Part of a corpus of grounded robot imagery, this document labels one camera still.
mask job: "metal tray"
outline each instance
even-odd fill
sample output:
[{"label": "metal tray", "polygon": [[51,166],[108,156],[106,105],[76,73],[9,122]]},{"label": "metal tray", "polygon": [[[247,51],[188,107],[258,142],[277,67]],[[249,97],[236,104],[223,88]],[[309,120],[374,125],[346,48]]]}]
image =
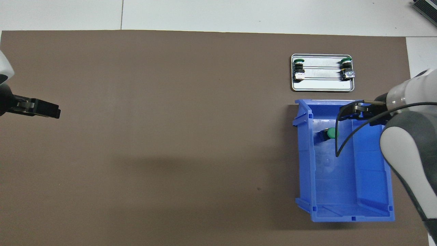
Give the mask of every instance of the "metal tray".
[{"label": "metal tray", "polygon": [[305,60],[305,79],[294,81],[291,76],[291,88],[294,91],[353,91],[354,78],[343,81],[340,78],[340,61],[352,58],[349,55],[294,54],[291,56],[291,74],[294,74],[293,61],[297,58]]}]

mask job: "blue plastic bin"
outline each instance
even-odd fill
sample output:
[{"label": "blue plastic bin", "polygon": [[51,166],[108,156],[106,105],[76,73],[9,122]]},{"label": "blue plastic bin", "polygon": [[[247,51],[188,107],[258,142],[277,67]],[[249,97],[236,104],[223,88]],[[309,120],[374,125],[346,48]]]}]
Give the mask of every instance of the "blue plastic bin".
[{"label": "blue plastic bin", "polygon": [[[298,206],[314,222],[393,221],[390,167],[379,148],[383,126],[365,126],[335,157],[334,139],[320,141],[317,133],[335,127],[339,108],[353,100],[296,100],[300,197]],[[339,122],[339,146],[363,121]]]}]

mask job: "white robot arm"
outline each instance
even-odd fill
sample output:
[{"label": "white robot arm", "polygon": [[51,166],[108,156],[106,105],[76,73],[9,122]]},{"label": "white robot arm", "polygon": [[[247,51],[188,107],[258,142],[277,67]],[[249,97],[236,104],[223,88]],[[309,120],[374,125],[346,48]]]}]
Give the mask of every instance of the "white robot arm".
[{"label": "white robot arm", "polygon": [[36,98],[27,98],[12,94],[5,83],[14,75],[14,70],[0,51],[0,116],[6,112],[26,116],[44,116],[59,119],[59,106]]},{"label": "white robot arm", "polygon": [[14,70],[12,69],[12,66],[0,50],[0,84],[10,79],[13,75]]},{"label": "white robot arm", "polygon": [[385,125],[380,147],[437,242],[437,70],[426,70],[393,87],[374,101],[356,101],[340,108],[337,122],[367,120],[361,127]]}]

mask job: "black cable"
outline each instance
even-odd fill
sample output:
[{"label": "black cable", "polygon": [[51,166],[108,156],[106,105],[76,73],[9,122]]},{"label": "black cable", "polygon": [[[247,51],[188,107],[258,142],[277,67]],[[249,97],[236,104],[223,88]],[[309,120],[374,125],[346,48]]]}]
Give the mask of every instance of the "black cable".
[{"label": "black cable", "polygon": [[357,104],[357,103],[360,103],[360,102],[364,102],[364,100],[354,101],[354,102],[351,102],[351,103],[348,103],[348,104],[342,106],[342,108],[340,109],[340,112],[338,112],[338,114],[337,114],[337,118],[335,120],[335,139],[334,139],[335,140],[335,156],[336,157],[338,157],[338,155],[337,155],[337,146],[338,146],[337,137],[338,137],[338,132],[337,131],[338,131],[338,122],[339,122],[340,116],[343,114],[343,111],[346,108],[348,108],[348,106],[354,105],[354,104]]},{"label": "black cable", "polygon": [[[381,117],[384,117],[392,112],[401,110],[401,109],[405,109],[405,108],[409,108],[409,107],[414,107],[414,106],[421,106],[421,105],[436,105],[437,106],[437,102],[415,102],[415,103],[410,103],[410,104],[406,104],[406,105],[402,105],[399,106],[397,108],[382,112],[380,114],[375,115],[374,117],[366,120],[366,122],[364,122],[363,124],[361,124],[359,127],[357,127],[355,130],[353,130],[349,136],[347,136],[347,138],[344,140],[344,142],[341,144],[340,149],[337,149],[337,136],[335,138],[335,156],[338,157],[341,153],[341,151],[343,150],[344,146],[346,145],[346,143],[349,141],[349,139],[361,128],[363,128],[365,125],[369,124],[370,122],[373,122]],[[339,119],[339,115],[337,115],[337,121],[335,122],[335,127],[338,127],[338,119]]]}]

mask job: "brown tabletop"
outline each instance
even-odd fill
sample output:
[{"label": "brown tabletop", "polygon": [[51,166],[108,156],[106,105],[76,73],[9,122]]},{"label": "brown tabletop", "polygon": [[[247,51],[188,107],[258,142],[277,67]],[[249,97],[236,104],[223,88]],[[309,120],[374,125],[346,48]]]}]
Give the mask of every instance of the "brown tabletop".
[{"label": "brown tabletop", "polygon": [[[60,119],[0,118],[1,245],[427,245],[392,175],[395,222],[299,209],[299,98],[374,99],[409,79],[405,38],[5,31],[17,95]],[[349,93],[293,92],[294,53],[349,54]]]}]

